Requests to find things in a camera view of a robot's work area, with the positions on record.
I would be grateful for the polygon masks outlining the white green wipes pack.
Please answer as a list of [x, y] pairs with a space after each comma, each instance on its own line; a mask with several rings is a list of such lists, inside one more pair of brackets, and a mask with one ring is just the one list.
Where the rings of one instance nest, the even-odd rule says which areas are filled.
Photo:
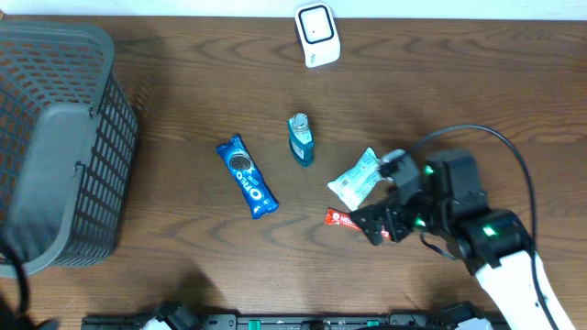
[[327, 187], [350, 211], [356, 211], [382, 180], [378, 171], [379, 161], [374, 150], [367, 148], [354, 167], [329, 182]]

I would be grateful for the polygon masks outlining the red coffee stick sachet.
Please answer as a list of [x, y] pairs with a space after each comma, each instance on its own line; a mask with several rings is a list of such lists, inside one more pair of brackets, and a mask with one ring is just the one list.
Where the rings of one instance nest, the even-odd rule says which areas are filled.
[[361, 231], [373, 245], [379, 245], [385, 238], [391, 237], [382, 223], [375, 220], [368, 211], [359, 210], [347, 214], [328, 208], [324, 222], [328, 226], [344, 226]]

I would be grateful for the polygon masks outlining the blue mouthwash bottle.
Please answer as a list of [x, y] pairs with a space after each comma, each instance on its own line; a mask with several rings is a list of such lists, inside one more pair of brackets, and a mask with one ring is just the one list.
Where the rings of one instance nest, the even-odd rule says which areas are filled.
[[298, 113], [288, 120], [289, 145], [294, 158], [303, 167], [314, 162], [314, 138], [307, 115]]

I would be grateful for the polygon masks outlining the blue Oreo cookie pack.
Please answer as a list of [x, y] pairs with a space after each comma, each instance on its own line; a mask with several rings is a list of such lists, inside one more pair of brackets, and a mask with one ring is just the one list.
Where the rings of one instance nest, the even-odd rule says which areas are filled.
[[240, 135], [217, 146], [216, 153], [242, 191], [253, 219], [259, 219], [279, 208], [279, 202], [267, 186]]

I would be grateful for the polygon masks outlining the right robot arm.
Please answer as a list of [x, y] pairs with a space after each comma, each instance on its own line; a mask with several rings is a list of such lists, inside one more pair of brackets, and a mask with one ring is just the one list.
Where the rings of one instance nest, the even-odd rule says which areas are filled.
[[510, 210], [491, 209], [475, 158], [466, 149], [426, 156], [418, 169], [399, 150], [379, 168], [394, 186], [378, 203], [350, 213], [374, 246], [382, 232], [398, 243], [411, 233], [442, 237], [442, 255], [460, 260], [512, 329], [571, 329], [550, 287], [536, 244]]

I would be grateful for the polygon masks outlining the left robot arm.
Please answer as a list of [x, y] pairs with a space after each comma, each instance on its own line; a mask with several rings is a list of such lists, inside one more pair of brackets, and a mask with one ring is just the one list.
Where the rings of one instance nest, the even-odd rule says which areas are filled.
[[165, 302], [157, 307], [140, 330], [201, 330], [203, 323], [187, 305]]

